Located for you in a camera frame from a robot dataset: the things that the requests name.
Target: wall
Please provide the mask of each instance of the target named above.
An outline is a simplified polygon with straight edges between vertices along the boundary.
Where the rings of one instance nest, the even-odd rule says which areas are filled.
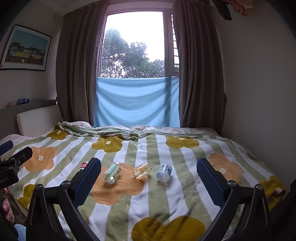
[[[23,25],[52,37],[46,71],[3,70],[0,71],[0,105],[5,108],[9,101],[28,98],[30,101],[55,99],[55,61],[57,45],[62,28],[61,16],[39,0],[32,0],[19,13],[0,42],[2,56],[6,42],[15,24]]]
[[[228,97],[223,136],[261,159],[289,189],[296,178],[296,40],[265,0],[249,17],[214,10]]]

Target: tree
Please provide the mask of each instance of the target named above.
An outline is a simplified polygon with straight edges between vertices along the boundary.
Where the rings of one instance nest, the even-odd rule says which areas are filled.
[[[101,58],[101,77],[152,78],[164,77],[164,61],[149,61],[146,43],[130,45],[117,29],[108,29],[104,36]]]

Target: painting of houses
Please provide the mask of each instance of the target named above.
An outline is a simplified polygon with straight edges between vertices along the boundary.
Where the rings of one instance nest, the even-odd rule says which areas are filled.
[[[8,40],[0,70],[44,70],[51,37],[35,30],[15,25]]]

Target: window frame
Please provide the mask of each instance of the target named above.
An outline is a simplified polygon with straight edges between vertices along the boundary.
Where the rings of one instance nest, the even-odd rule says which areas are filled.
[[[124,13],[124,12],[140,12],[140,11],[152,11],[152,12],[162,12],[163,13],[163,31],[164,31],[164,47],[165,47],[165,77],[179,76],[179,68],[174,67],[174,49],[173,49],[173,28],[171,24],[171,14],[172,14],[172,3],[168,2],[125,2],[118,4],[111,4],[107,10],[107,17],[109,15]],[[97,64],[97,77],[100,77],[101,73],[101,56],[103,49],[103,41],[99,49],[99,59]]]

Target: brown curtain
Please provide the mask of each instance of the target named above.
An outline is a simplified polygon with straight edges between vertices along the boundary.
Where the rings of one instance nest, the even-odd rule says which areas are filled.
[[[175,0],[173,23],[180,58],[181,127],[209,127],[222,133],[224,88],[220,46],[210,7]]]
[[[64,120],[94,124],[96,69],[108,1],[68,13],[59,39],[56,62],[57,99]]]

